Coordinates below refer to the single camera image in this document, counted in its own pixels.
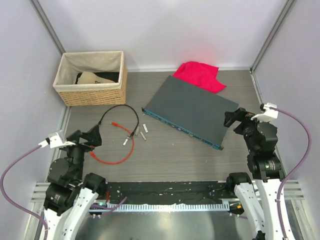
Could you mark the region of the grey blue network switch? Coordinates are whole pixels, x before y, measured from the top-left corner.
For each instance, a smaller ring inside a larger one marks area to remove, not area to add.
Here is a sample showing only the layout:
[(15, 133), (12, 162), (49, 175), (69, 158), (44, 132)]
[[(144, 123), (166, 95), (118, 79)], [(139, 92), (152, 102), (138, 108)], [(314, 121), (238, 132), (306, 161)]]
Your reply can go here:
[(225, 112), (234, 112), (239, 104), (168, 76), (142, 112), (184, 134), (216, 149), (228, 128)]

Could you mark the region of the silver SFP module labelled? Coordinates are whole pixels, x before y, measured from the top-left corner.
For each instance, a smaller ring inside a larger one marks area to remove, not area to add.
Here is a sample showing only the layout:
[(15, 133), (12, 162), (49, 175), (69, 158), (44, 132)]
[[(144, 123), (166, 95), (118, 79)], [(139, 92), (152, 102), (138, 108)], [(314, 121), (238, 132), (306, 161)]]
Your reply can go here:
[(144, 128), (144, 131), (145, 131), (146, 133), (148, 133), (149, 131), (148, 131), (148, 129), (147, 129), (146, 124), (144, 123), (144, 124), (142, 124), (142, 126), (143, 126), (143, 128)]

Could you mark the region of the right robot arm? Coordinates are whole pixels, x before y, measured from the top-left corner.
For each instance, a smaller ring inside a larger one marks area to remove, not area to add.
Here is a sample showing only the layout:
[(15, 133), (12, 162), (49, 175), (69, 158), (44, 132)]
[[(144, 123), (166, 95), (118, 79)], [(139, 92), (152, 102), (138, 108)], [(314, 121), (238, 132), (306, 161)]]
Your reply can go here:
[(234, 122), (240, 124), (233, 130), (243, 136), (247, 149), (247, 166), (252, 176), (244, 172), (230, 173), (226, 188), (240, 201), (249, 221), (254, 240), (285, 240), (286, 218), (280, 221), (279, 208), (284, 205), (283, 190), (285, 178), (283, 166), (275, 154), (278, 142), (277, 128), (270, 122), (277, 119), (276, 106), (261, 105), (261, 113), (254, 114), (240, 107), (234, 112), (225, 112), (224, 126)]

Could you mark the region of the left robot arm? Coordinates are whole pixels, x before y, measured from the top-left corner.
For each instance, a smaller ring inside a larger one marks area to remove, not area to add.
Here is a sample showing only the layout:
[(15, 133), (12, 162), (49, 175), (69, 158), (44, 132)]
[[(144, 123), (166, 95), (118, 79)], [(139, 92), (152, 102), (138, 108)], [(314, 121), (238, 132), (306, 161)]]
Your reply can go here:
[(101, 146), (99, 125), (70, 136), (59, 130), (48, 135), (46, 145), (66, 152), (49, 168), (44, 200), (44, 234), (48, 240), (73, 240), (94, 201), (105, 194), (106, 179), (95, 173), (83, 175), (85, 153)]

